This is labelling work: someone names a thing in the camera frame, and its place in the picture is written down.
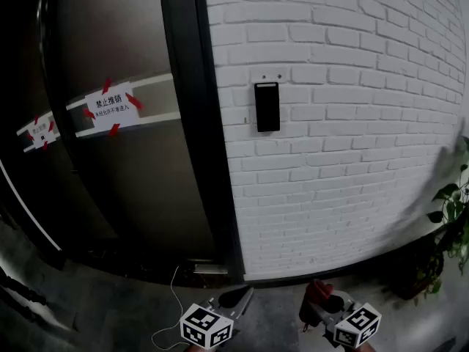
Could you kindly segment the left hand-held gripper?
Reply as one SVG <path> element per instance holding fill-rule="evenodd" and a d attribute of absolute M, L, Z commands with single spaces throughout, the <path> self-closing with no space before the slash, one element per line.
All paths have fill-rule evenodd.
<path fill-rule="evenodd" d="M 245 285 L 192 304 L 180 319 L 180 336 L 202 350 L 215 350 L 236 337 L 236 321 L 252 299 L 254 289 Z"/>

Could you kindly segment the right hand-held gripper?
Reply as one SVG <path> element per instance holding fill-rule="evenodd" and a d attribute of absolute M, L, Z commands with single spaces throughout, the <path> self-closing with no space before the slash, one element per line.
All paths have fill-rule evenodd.
<path fill-rule="evenodd" d="M 310 303 L 325 327 L 324 337 L 334 346 L 358 348 L 376 334 L 381 314 L 369 303 L 353 308 L 355 301 L 343 291 L 333 291 L 321 304 Z"/>

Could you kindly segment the dark red cloth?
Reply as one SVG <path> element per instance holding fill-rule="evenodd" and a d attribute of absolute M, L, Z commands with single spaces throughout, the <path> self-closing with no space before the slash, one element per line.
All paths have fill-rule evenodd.
<path fill-rule="evenodd" d="M 327 285 L 318 279 L 307 285 L 299 311 L 299 318 L 304 323 L 303 332 L 306 332 L 309 326 L 317 327 L 323 322 L 323 315 L 330 313 L 332 292 L 333 285 Z"/>

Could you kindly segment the black wall access reader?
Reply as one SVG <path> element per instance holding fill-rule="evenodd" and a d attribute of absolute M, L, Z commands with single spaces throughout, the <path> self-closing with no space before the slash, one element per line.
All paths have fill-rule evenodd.
<path fill-rule="evenodd" d="M 254 85 L 256 124 L 259 132 L 280 130 L 279 89 L 277 82 Z"/>

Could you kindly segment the green potted plant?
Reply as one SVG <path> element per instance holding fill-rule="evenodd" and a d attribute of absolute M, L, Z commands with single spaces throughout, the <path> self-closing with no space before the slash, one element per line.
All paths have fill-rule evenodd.
<path fill-rule="evenodd" d="M 410 300 L 420 293 L 438 293 L 446 258 L 457 260 L 459 272 L 469 263 L 469 137 L 461 135 L 454 148 L 455 159 L 442 171 L 450 181 L 424 192 L 430 210 L 424 221 L 436 226 L 397 251 L 391 266 L 390 287 Z"/>

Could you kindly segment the glass door with frosted band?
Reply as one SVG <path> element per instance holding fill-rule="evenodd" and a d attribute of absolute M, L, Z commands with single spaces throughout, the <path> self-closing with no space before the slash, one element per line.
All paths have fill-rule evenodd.
<path fill-rule="evenodd" d="M 47 110 L 37 37 L 38 0 L 0 0 L 0 215 L 17 224 L 53 268 L 66 255 L 57 234 L 55 186 L 27 124 Z"/>
<path fill-rule="evenodd" d="M 220 264 L 186 144 L 161 0 L 40 0 L 48 102 L 91 220 L 66 234 L 111 267 Z M 116 135 L 84 115 L 85 97 L 129 82 L 143 105 Z"/>

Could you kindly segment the large white paper sign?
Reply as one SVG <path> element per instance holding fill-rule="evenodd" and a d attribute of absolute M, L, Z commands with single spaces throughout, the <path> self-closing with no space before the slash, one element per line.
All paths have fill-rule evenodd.
<path fill-rule="evenodd" d="M 129 82 L 110 87 L 103 94 L 93 92 L 85 97 L 88 110 L 93 113 L 93 125 L 99 131 L 109 131 L 114 124 L 121 128 L 135 125 L 139 121 L 138 109 L 128 100 L 133 96 Z"/>

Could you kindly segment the small white paper sign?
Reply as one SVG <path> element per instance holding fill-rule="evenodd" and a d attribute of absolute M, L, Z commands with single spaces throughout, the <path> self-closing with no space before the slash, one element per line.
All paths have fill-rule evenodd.
<path fill-rule="evenodd" d="M 49 117 L 38 117 L 29 128 L 29 134 L 36 149 L 43 148 L 56 140 L 53 132 L 55 122 Z"/>

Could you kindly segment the metal door floor bracket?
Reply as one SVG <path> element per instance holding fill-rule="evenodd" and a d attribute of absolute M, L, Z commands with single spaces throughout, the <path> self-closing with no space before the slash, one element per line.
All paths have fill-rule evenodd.
<path fill-rule="evenodd" d="M 227 275 L 228 270 L 223 265 L 215 264 L 195 264 L 193 272 L 195 274 L 213 274 L 213 275 Z"/>

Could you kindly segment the black door frame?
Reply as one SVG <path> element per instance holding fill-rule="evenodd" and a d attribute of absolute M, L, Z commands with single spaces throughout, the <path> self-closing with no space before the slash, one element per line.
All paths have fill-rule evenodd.
<path fill-rule="evenodd" d="M 217 251 L 231 282 L 245 273 L 215 79 L 206 0 L 161 0 L 186 144 Z"/>

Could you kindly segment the white wall mounting plate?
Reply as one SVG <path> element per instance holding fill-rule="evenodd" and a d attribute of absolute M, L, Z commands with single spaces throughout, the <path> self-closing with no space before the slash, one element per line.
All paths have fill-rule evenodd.
<path fill-rule="evenodd" d="M 289 78 L 289 69 L 287 67 L 251 67 L 249 73 L 252 84 L 269 82 L 276 82 L 281 84 L 287 82 Z"/>

